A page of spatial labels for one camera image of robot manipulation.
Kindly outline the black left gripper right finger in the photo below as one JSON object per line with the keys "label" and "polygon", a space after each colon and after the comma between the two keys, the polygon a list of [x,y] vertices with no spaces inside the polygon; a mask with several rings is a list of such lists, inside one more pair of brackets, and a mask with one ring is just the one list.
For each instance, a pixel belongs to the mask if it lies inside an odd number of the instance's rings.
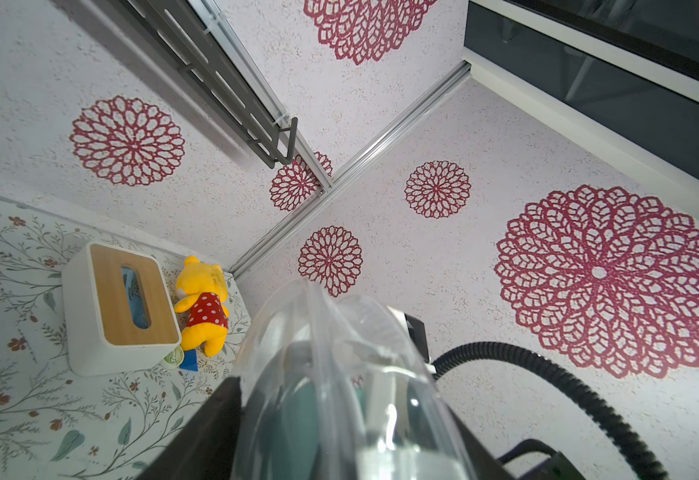
{"label": "black left gripper right finger", "polygon": [[475,434],[469,430],[459,415],[447,408],[447,431],[453,437],[455,450],[461,460],[465,461],[467,471],[473,479],[485,480],[514,480],[515,477],[507,472],[507,469],[487,451],[487,448],[479,442]]}

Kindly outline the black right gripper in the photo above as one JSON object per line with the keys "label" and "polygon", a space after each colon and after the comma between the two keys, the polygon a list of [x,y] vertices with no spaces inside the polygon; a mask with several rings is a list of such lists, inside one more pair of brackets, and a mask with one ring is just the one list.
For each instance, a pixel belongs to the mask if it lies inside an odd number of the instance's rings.
{"label": "black right gripper", "polygon": [[499,456],[497,462],[506,466],[513,460],[532,453],[543,454],[547,458],[528,472],[525,472],[525,474],[519,476],[519,479],[585,480],[583,474],[573,466],[573,463],[561,451],[553,449],[553,447],[541,442],[541,440],[523,440],[509,452]]}

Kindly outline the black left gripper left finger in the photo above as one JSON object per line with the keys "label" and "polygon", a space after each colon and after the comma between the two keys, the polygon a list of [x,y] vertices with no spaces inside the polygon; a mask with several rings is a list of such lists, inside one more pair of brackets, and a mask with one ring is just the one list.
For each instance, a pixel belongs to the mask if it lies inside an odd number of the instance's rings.
{"label": "black left gripper left finger", "polygon": [[229,479],[243,416],[241,379],[217,388],[141,479]]}

